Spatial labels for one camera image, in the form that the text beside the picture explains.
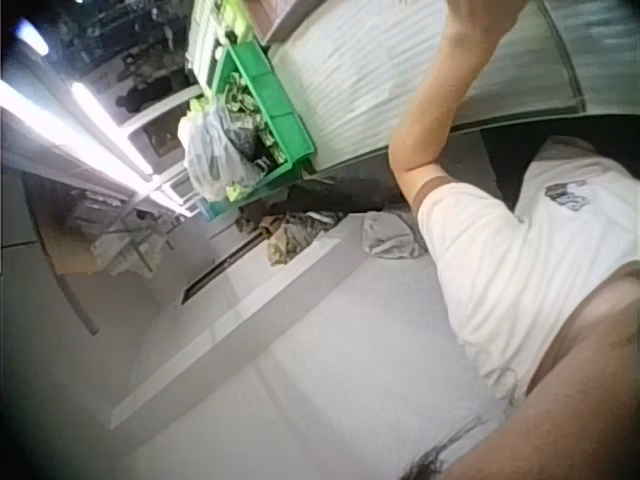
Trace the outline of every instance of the white plastic bag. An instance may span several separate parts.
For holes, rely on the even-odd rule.
[[[196,113],[182,126],[188,137],[185,167],[200,195],[219,202],[227,187],[251,189],[258,183],[262,173],[246,158],[253,151],[255,131],[233,123],[224,105]]]

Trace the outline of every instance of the fluorescent light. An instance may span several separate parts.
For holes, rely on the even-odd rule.
[[[18,22],[16,36],[33,48],[41,57],[44,57],[49,53],[49,46],[47,45],[47,42],[44,41],[42,35],[40,35],[28,20],[23,18]]]
[[[147,183],[120,159],[99,144],[87,140],[68,124],[33,104],[5,82],[0,81],[0,105],[55,145],[66,149],[91,168],[139,193],[148,193]]]
[[[158,191],[151,192],[149,197],[151,197],[151,199],[154,200],[155,202],[158,202],[160,205],[170,208],[174,212],[184,215],[185,217],[189,216],[189,211],[187,209],[182,208],[176,202],[171,200],[164,192],[158,192]]]
[[[129,141],[126,134],[120,130],[107,111],[100,105],[100,102],[81,83],[71,85],[71,92],[74,98],[86,112],[89,118],[100,128],[127,157],[147,175],[153,173],[151,165],[140,155],[140,152]]]

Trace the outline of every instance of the clothing pile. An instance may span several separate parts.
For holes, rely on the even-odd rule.
[[[178,125],[178,138],[191,183],[208,201],[246,196],[286,161],[239,74],[231,74],[224,93],[212,103],[191,105]]]
[[[265,217],[260,228],[269,238],[267,258],[274,265],[286,265],[322,232],[335,227],[346,215],[336,212],[288,213]]]

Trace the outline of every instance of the wall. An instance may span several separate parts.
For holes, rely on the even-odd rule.
[[[397,478],[478,412],[493,423],[474,441],[502,405],[455,341],[433,262],[369,259],[119,478]]]
[[[145,335],[131,387],[149,377],[280,270],[269,265],[266,243],[263,243],[184,305],[180,298],[168,305]]]
[[[34,243],[19,180],[3,175],[2,184],[3,235],[12,240],[2,250],[3,415],[25,450],[46,462],[48,478],[99,478],[103,469],[108,477],[113,458],[104,425],[127,393],[159,306],[134,275],[69,276],[100,328],[91,336]]]
[[[187,414],[323,302],[367,259],[361,232],[362,218],[345,219],[289,264],[270,269],[277,273],[222,316],[215,312],[225,299],[213,283],[196,296],[203,300],[196,311],[188,302],[188,314],[174,319],[175,335],[165,335],[165,345],[176,347],[185,332],[196,336],[187,338],[188,344],[173,351],[172,358],[113,411],[112,426],[123,437],[123,454]],[[200,330],[194,332],[193,326]]]
[[[247,241],[249,236],[231,225],[236,215],[232,211],[212,222],[196,215],[169,235],[173,250],[164,249],[156,273],[147,282],[163,309],[181,299],[185,288]]]

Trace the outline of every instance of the person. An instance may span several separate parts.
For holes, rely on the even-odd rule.
[[[116,106],[129,113],[140,113],[145,105],[162,100],[174,92],[187,88],[191,81],[184,70],[178,68],[149,82],[135,79],[126,95],[116,98]]]
[[[435,60],[390,143],[458,341],[516,407],[446,470],[451,442],[403,479],[638,473],[639,182],[585,142],[550,138],[512,213],[438,161],[458,105],[525,3],[448,0]]]

